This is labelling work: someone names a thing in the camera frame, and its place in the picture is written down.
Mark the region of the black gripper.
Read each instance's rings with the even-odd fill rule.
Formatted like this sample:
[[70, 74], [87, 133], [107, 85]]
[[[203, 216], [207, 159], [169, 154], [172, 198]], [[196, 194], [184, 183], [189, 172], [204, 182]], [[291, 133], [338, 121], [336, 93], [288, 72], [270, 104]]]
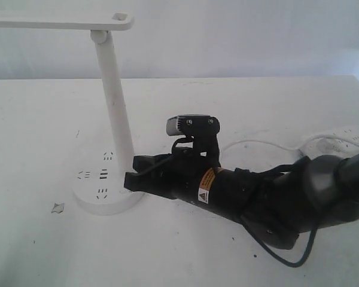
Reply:
[[136, 155], [123, 187], [169, 200], [182, 200], [202, 209], [227, 209], [227, 169], [213, 169], [208, 160], [190, 152], [181, 155]]

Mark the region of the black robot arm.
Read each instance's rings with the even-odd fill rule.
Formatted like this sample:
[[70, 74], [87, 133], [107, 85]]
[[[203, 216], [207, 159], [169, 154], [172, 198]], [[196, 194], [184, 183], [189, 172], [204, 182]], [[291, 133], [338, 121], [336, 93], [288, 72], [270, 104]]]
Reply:
[[359, 220], [359, 154], [303, 157], [264, 172], [224, 169], [190, 148], [138, 155], [124, 187], [179, 199], [243, 225], [265, 244], [290, 250], [299, 235]]

